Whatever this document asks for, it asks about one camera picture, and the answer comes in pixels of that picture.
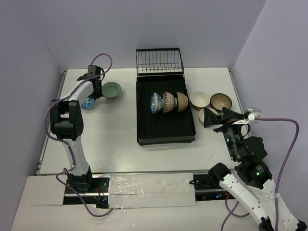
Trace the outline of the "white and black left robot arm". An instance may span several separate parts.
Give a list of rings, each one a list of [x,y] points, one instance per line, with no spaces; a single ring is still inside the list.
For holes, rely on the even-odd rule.
[[[50,129],[54,140],[63,144],[70,168],[64,169],[68,184],[77,192],[85,193],[94,186],[94,179],[81,143],[84,122],[81,105],[87,98],[98,99],[102,94],[103,69],[89,65],[88,71],[77,79],[74,88],[59,100],[52,100],[49,108]]]

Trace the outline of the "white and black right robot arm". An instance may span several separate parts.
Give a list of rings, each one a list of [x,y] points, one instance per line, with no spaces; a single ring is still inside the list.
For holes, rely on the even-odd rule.
[[[258,108],[237,113],[227,107],[215,114],[204,108],[204,127],[218,125],[213,131],[223,133],[232,161],[238,162],[233,174],[223,163],[217,163],[208,172],[214,188],[228,191],[253,217],[260,231],[305,231],[305,222],[298,220],[278,193],[281,177],[274,180],[263,159],[268,155],[261,137],[245,138],[242,126],[262,121]]]

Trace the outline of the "red lattice patterned bowl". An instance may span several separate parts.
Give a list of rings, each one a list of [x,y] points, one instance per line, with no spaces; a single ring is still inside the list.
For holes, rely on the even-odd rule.
[[[163,101],[163,113],[169,113],[177,106],[177,99],[170,92],[165,91],[163,93]]]

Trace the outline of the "black bowl tan outside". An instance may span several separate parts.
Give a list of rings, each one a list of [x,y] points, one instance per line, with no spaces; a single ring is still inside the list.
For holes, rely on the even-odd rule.
[[[177,92],[177,99],[178,99],[178,112],[182,112],[188,106],[188,97],[181,92]]]

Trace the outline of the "blue and white floral bowl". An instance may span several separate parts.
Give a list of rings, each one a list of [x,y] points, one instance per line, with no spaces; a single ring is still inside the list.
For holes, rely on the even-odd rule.
[[[162,97],[157,94],[156,92],[153,92],[150,98],[150,112],[151,114],[157,114],[161,111],[163,108],[164,101]]]

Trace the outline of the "pale green bowl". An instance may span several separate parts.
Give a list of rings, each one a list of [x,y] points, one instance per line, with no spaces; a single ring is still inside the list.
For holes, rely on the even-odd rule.
[[[103,97],[115,99],[121,93],[121,86],[116,82],[107,82],[102,86]]]

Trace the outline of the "white bowl patterned rim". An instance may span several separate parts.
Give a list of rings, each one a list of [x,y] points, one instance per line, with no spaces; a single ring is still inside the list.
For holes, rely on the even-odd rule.
[[[204,115],[204,109],[205,109],[205,108],[201,109],[201,110],[199,111],[199,114],[198,114],[199,122],[200,122],[202,125],[204,125],[204,117],[205,117],[205,115]],[[217,112],[215,109],[210,108],[210,107],[207,107],[207,109],[209,109],[210,111],[212,111],[214,114],[218,115],[218,112]]]

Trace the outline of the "dark blue patterned bowl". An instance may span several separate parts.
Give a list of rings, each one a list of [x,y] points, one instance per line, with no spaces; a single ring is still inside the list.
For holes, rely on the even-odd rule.
[[[87,109],[90,109],[94,106],[96,102],[96,99],[95,98],[92,98],[92,97],[88,97],[83,103],[82,105],[80,106],[81,109],[84,109],[84,110],[87,110]]]

